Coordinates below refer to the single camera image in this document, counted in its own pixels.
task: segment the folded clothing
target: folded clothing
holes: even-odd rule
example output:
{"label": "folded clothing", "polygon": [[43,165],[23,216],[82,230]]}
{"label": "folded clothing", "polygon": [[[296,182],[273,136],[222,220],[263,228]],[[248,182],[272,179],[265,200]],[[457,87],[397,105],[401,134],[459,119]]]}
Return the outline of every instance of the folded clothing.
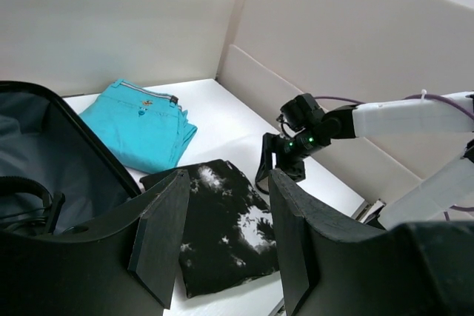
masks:
{"label": "folded clothing", "polygon": [[178,98],[124,79],[80,116],[123,165],[148,173],[176,167],[197,130]]}
{"label": "folded clothing", "polygon": [[[220,292],[278,271],[270,209],[236,166],[217,160],[187,169],[190,199],[179,264],[187,296]],[[171,171],[148,175],[145,189]]]}

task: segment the blue fabric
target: blue fabric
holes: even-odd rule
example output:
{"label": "blue fabric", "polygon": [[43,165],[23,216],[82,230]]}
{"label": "blue fabric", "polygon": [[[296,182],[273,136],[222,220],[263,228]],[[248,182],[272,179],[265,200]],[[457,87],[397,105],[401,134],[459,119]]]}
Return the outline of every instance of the blue fabric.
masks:
{"label": "blue fabric", "polygon": [[123,165],[161,172],[178,165],[197,131],[177,100],[119,79],[80,116]]}

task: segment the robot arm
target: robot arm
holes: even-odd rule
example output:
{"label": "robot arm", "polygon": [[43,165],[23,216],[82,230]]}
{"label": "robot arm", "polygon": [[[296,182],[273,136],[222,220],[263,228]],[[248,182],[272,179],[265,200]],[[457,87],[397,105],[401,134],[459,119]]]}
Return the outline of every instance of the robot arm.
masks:
{"label": "robot arm", "polygon": [[[278,167],[294,181],[304,179],[303,159],[332,139],[416,132],[474,132],[474,92],[453,93],[438,100],[407,98],[384,103],[339,107],[324,113],[309,94],[282,108],[292,138],[266,134],[256,186],[266,189],[268,170]],[[271,153],[276,156],[273,162]],[[406,221],[424,221],[474,193],[474,141],[457,158],[400,200],[382,209],[378,222],[386,229]]]}

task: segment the white table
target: white table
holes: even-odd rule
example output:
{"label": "white table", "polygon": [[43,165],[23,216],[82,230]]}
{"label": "white table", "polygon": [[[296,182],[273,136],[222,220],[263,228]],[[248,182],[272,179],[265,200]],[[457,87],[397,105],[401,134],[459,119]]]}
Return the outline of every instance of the white table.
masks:
{"label": "white table", "polygon": [[[179,161],[180,166],[221,158],[233,162],[253,181],[260,162],[261,137],[266,132],[276,132],[270,124],[212,79],[148,89],[177,96],[180,105],[189,110],[190,123],[198,127],[196,136]],[[76,112],[82,112],[96,97],[83,95],[66,101]],[[349,216],[364,203],[364,199],[312,158],[307,158],[305,163],[307,179],[299,185],[308,193]],[[144,175],[132,169],[129,171],[137,182]],[[266,316],[282,297],[279,273],[190,300],[186,299],[182,279],[177,278],[171,310],[164,314]]]}

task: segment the strap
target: strap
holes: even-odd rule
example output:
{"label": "strap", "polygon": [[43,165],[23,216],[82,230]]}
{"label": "strap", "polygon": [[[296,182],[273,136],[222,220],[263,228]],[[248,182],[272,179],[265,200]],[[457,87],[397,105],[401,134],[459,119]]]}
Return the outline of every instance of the strap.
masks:
{"label": "strap", "polygon": [[0,177],[0,198],[18,192],[37,196],[43,201],[44,208],[50,207],[53,200],[47,189],[37,181],[16,176]]}

